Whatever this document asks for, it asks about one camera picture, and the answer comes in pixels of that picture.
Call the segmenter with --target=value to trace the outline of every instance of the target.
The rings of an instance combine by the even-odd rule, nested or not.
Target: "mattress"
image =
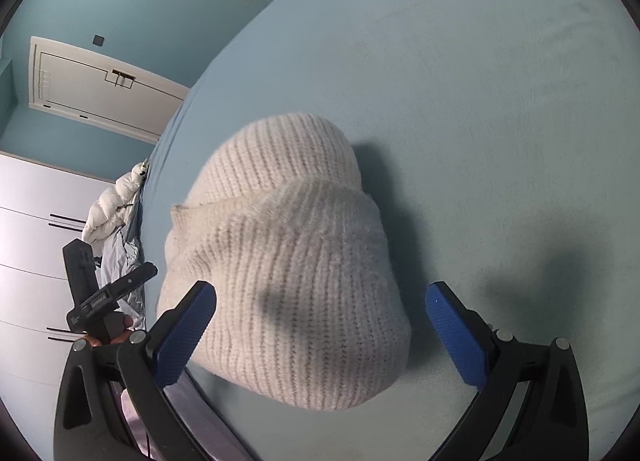
[[[262,461],[428,459],[474,396],[424,315],[444,280],[521,341],[568,338],[592,459],[640,403],[640,34],[619,0],[275,0],[210,64],[143,194],[151,320],[169,209],[243,125],[309,112],[352,142],[412,322],[406,372],[323,414],[193,366]]]

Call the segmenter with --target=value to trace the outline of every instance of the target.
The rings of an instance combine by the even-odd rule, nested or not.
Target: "white puffer jacket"
[[[147,167],[148,161],[135,165],[91,206],[82,240],[94,248],[96,257],[102,255],[105,239],[130,221]]]

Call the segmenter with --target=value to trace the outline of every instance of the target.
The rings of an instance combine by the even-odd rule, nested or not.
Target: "knit texture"
[[[172,219],[158,314],[196,281],[218,295],[197,364],[320,411],[359,405],[401,374],[410,327],[380,215],[329,121],[288,114],[245,127]]]

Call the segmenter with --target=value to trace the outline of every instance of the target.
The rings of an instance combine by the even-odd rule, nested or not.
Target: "clamp jaw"
[[[566,339],[542,346],[494,332],[444,282],[427,288],[425,306],[463,381],[479,391],[431,461],[480,459],[519,381],[529,381],[524,402],[502,451],[489,461],[589,458],[584,394]]]

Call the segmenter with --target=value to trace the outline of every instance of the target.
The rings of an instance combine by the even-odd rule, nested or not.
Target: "blue clamp pad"
[[[154,348],[154,376],[161,389],[178,381],[216,311],[216,291],[213,286],[201,281],[191,289],[196,288],[199,290],[197,293],[188,293],[175,309],[170,310],[177,312],[177,320],[164,341]]]
[[[463,381],[481,390],[488,376],[486,353],[439,284],[431,284],[424,295],[427,314]]]

